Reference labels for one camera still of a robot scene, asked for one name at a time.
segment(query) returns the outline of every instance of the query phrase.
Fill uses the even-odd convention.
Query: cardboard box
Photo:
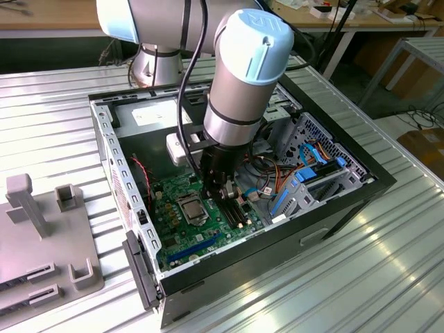
[[[444,129],[412,130],[398,137],[398,142],[444,180]]]
[[[421,14],[430,14],[430,10],[432,9],[434,2],[435,0],[420,0],[419,3],[417,3],[418,10],[416,12]]]

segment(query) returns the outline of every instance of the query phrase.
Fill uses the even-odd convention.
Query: table leg
[[[424,35],[424,37],[433,37],[434,34],[436,32],[436,29],[427,31]],[[411,64],[413,63],[413,61],[415,60],[415,56],[414,55],[409,55],[409,57],[407,58],[407,60],[405,60],[404,64],[402,64],[402,66],[398,69],[398,71],[396,72],[396,74],[392,77],[392,79],[390,80],[390,82],[388,83],[388,85],[386,86],[386,89],[388,91],[391,91],[393,89],[393,87],[395,87],[396,83],[398,83],[398,81],[400,80],[400,78],[404,75],[404,73],[406,72],[406,70],[411,66]]]
[[[330,59],[330,62],[328,63],[327,67],[325,68],[325,71],[322,74],[324,78],[330,79],[332,77],[334,70],[338,66],[339,61],[341,61],[342,56],[344,55],[345,50],[348,48],[348,45],[352,41],[354,35],[355,35],[354,31],[349,31],[347,33],[344,33],[344,36],[342,36],[338,47],[334,51],[333,56]]]
[[[402,50],[402,46],[404,44],[404,40],[400,39],[396,43],[393,50],[390,52],[388,57],[385,59],[385,61],[382,63],[381,67],[377,70],[376,74],[371,79],[370,83],[368,84],[367,88],[364,90],[364,93],[361,97],[361,100],[358,102],[358,106],[362,109],[365,105],[366,101],[370,98],[373,91],[377,87],[378,83],[382,80],[386,72],[389,70],[390,66],[393,64],[397,56],[400,54]]]

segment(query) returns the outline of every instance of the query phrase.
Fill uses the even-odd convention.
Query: robotic arm
[[[97,10],[106,34],[142,44],[148,54],[153,54],[153,44],[168,48],[163,52],[157,47],[158,57],[164,53],[159,61],[167,63],[162,58],[198,44],[202,8],[197,0],[119,0],[112,8],[109,1],[97,0]],[[290,27],[258,9],[255,1],[208,1],[202,51],[216,55],[216,73],[203,134],[215,144],[204,148],[200,160],[205,195],[237,197],[234,172],[259,128],[292,46]]]

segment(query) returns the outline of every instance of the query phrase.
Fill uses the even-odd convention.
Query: workbench
[[[157,331],[123,252],[87,98],[128,89],[126,73],[94,67],[0,76],[0,199],[5,177],[16,173],[31,175],[34,194],[80,186],[105,278],[101,291],[5,333]],[[213,74],[214,60],[200,60],[191,80]],[[164,332],[442,332],[443,182],[311,67],[287,75],[398,182],[332,238]]]
[[[302,7],[296,10],[277,2],[276,0],[273,0],[271,2],[271,8],[277,15],[281,16],[286,21],[293,24],[305,33],[325,33],[328,32],[332,26],[331,19],[319,19],[311,15],[309,13],[310,9],[308,9],[307,7]],[[341,31],[344,32],[343,37],[341,38],[341,41],[339,42],[335,52],[333,53],[330,62],[325,68],[323,76],[325,78],[330,78],[332,76],[334,70],[339,64],[339,61],[341,61],[345,50],[348,48],[348,45],[352,41],[353,36],[355,36],[355,33],[424,31],[424,37],[432,37],[442,25],[442,22],[430,19],[425,20],[424,24],[422,22],[405,22],[393,24],[389,21],[386,21],[374,12],[369,15],[356,15],[354,19],[349,19],[342,28]],[[410,57],[405,62],[405,65],[401,68],[401,70],[399,70],[393,80],[389,83],[389,89],[392,89],[395,86],[395,84],[399,81],[407,68],[411,65],[413,59],[413,57]]]

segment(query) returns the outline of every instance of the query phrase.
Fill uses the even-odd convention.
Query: wire bundle
[[[244,168],[251,174],[252,176],[257,177],[257,182],[255,188],[248,189],[244,195],[247,195],[247,192],[251,190],[257,191],[259,194],[267,195],[267,196],[276,196],[279,191],[281,190],[283,184],[287,181],[289,176],[296,170],[301,169],[313,162],[316,161],[316,158],[312,157],[307,160],[307,163],[300,163],[297,166],[291,165],[291,164],[277,164],[276,161],[272,160],[269,157],[265,157],[262,155],[253,155],[253,142],[257,139],[257,137],[260,135],[260,133],[266,129],[266,126],[261,126],[259,130],[257,131],[257,134],[255,136],[255,139],[251,142],[250,147],[248,149],[247,157],[244,159]],[[312,143],[316,149],[318,150],[321,157],[325,160],[330,160],[330,156],[325,152],[324,148],[322,147],[320,142],[317,142],[316,140],[309,141]],[[247,168],[247,162],[251,165],[254,170],[256,170],[259,175],[256,173],[253,173],[251,170]],[[261,179],[265,177],[264,184],[260,187],[260,181]],[[264,193],[265,188],[269,185],[271,179],[275,180],[275,188],[274,188],[274,195],[268,195]]]
[[[150,180],[148,178],[148,174],[146,173],[146,168],[144,167],[144,165],[135,157],[131,158],[142,170],[142,172],[144,173],[144,177],[145,177],[145,182],[146,182],[146,191],[148,192],[148,211],[151,211],[151,194],[150,194]]]
[[[421,110],[415,107],[414,105],[409,105],[409,109],[402,112],[396,112],[394,115],[402,122],[406,123],[407,125],[412,126],[413,128],[416,128],[417,130],[422,130],[423,128],[433,128],[435,126],[444,128],[440,122],[438,122],[438,118],[440,118],[441,123],[444,123],[444,118],[437,114],[437,109],[439,106],[444,104],[444,102],[441,102],[437,105],[435,105],[430,111]],[[400,114],[407,114],[409,118],[414,122],[414,125],[410,121],[405,121],[403,118],[400,117]],[[425,121],[428,121],[430,123],[422,123],[419,122],[417,118],[424,119]]]

